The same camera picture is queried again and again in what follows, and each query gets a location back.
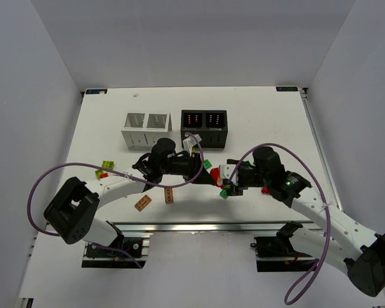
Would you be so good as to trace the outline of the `red arch lego brick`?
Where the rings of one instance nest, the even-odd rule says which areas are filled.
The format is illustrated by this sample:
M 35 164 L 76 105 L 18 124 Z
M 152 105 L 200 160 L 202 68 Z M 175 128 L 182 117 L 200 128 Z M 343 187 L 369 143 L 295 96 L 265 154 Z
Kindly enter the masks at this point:
M 219 168 L 215 167 L 210 170 L 210 176 L 214 179 L 215 185 L 221 187 L 223 185 L 223 179 L 219 176 Z

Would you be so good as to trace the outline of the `red and green lego stack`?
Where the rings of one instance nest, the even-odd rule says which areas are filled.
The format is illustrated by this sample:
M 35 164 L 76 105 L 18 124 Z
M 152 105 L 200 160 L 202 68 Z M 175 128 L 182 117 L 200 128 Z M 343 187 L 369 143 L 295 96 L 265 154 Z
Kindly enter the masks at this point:
M 263 188 L 261 189 L 261 193 L 267 194 L 267 195 L 270 194 L 270 192 L 268 191 L 268 189 L 267 189 L 266 187 L 263 187 Z

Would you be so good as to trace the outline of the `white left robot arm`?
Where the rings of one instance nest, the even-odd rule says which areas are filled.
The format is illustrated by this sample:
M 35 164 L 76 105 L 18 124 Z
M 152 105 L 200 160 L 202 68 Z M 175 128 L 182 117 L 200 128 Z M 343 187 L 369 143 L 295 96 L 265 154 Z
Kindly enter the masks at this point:
M 198 153 L 175 151 L 175 142 L 161 138 L 124 176 L 92 181 L 69 178 L 44 211 L 44 218 L 66 244 L 80 240 L 118 248 L 123 234 L 112 223 L 96 219 L 98 209 L 118 199 L 141 194 L 161 183 L 164 175 L 181 176 L 185 183 L 215 185 Z

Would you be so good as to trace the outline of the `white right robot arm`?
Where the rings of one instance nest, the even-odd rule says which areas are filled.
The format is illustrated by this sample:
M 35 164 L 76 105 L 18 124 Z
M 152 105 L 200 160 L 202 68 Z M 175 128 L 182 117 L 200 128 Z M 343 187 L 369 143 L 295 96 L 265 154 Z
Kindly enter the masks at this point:
M 305 253 L 344 273 L 362 293 L 376 297 L 385 288 L 385 233 L 363 226 L 333 205 L 316 186 L 301 175 L 287 171 L 269 146 L 251 151 L 253 163 L 228 160 L 219 166 L 219 177 L 228 196 L 262 187 L 288 208 L 310 219 L 324 233 L 310 231 L 296 221 L 287 222 L 277 233 L 275 251 Z

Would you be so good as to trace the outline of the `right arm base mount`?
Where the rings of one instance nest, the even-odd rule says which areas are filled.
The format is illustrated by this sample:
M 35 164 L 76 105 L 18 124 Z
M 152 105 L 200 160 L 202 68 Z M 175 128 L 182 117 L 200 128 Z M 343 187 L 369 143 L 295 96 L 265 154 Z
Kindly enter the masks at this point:
M 303 228 L 301 223 L 290 221 L 274 236 L 257 236 L 250 247 L 256 256 L 259 273 L 306 272 L 316 262 L 314 257 L 298 252 L 290 243 L 295 231 Z

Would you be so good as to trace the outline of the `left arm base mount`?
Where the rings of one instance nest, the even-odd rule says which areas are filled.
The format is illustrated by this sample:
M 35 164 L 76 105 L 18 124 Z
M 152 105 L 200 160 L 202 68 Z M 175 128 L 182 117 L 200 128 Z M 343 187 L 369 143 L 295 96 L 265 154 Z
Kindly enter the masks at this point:
M 82 268 L 141 269 L 146 263 L 144 238 L 126 237 L 108 221 L 93 221 L 83 240 Z

